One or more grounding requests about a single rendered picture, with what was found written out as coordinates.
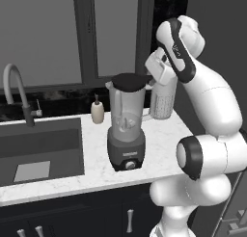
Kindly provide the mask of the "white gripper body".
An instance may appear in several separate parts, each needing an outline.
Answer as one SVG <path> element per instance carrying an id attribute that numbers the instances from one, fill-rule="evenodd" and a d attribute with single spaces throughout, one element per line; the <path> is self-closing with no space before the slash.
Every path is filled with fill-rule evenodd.
<path id="1" fill-rule="evenodd" d="M 147 58 L 145 66 L 154 80 L 162 86 L 167 85 L 172 79 L 176 77 L 173 69 L 170 66 L 166 66 L 155 55 L 150 55 Z"/>

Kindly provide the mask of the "black blender lid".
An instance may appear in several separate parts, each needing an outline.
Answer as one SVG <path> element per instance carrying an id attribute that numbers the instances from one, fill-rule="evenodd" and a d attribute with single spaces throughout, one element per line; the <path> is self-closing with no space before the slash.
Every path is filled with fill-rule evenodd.
<path id="1" fill-rule="evenodd" d="M 112 83 L 117 90 L 123 92 L 137 92 L 143 89 L 151 79 L 151 75 L 121 73 L 112 78 Z"/>

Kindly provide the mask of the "grey blender with clear jar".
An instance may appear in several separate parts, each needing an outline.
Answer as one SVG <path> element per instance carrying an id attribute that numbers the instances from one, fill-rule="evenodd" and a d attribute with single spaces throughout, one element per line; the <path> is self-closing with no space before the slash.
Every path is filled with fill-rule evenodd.
<path id="1" fill-rule="evenodd" d="M 142 167 L 146 152 L 146 137 L 142 130 L 146 86 L 137 92 L 117 90 L 107 82 L 109 90 L 111 126 L 107 132 L 107 151 L 115 171 Z"/>

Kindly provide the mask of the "white ribbed canister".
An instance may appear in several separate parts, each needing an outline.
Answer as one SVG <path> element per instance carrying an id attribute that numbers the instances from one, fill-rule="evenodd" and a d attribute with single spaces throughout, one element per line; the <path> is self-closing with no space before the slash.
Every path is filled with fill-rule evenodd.
<path id="1" fill-rule="evenodd" d="M 153 119 L 168 119 L 174 109 L 178 78 L 175 77 L 165 86 L 151 80 L 151 106 L 149 114 Z"/>

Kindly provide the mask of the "beige soap dispenser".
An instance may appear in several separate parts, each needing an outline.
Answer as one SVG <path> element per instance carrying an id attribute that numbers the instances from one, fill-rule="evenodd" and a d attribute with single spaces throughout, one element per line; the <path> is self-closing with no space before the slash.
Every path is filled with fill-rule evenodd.
<path id="1" fill-rule="evenodd" d="M 95 101 L 91 105 L 91 117 L 95 124 L 101 124 L 104 121 L 104 107 L 97 94 L 95 95 Z"/>

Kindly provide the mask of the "dark grey sink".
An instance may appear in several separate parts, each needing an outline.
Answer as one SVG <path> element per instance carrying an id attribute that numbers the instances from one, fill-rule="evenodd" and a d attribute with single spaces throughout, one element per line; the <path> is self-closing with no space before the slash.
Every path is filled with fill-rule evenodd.
<path id="1" fill-rule="evenodd" d="M 0 187 L 83 174 L 81 118 L 0 123 Z"/>

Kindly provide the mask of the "grey curved tap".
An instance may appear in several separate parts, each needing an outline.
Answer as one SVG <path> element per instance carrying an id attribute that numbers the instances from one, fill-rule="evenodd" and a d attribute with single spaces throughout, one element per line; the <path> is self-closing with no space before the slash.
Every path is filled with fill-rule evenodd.
<path id="1" fill-rule="evenodd" d="M 37 111 L 31 110 L 31 106 L 28 103 L 26 93 L 24 90 L 21 74 L 17 66 L 13 64 L 7 64 L 3 72 L 3 89 L 4 89 L 4 94 L 5 94 L 7 103 L 9 105 L 14 104 L 14 99 L 13 99 L 12 90 L 11 90 L 11 75 L 12 74 L 14 75 L 16 83 L 17 83 L 17 88 L 18 88 L 21 103 L 22 103 L 22 112 L 23 112 L 23 116 L 26 121 L 26 124 L 29 127 L 34 127 L 35 126 L 34 117 L 41 117 L 42 110 L 41 109 L 38 109 Z"/>

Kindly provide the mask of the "dark window frame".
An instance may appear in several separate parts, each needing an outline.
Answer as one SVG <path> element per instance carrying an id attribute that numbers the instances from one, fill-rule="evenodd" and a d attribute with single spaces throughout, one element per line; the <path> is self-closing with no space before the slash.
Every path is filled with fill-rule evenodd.
<path id="1" fill-rule="evenodd" d="M 0 0 L 0 92 L 8 64 L 27 92 L 101 88 L 144 74 L 154 0 Z"/>

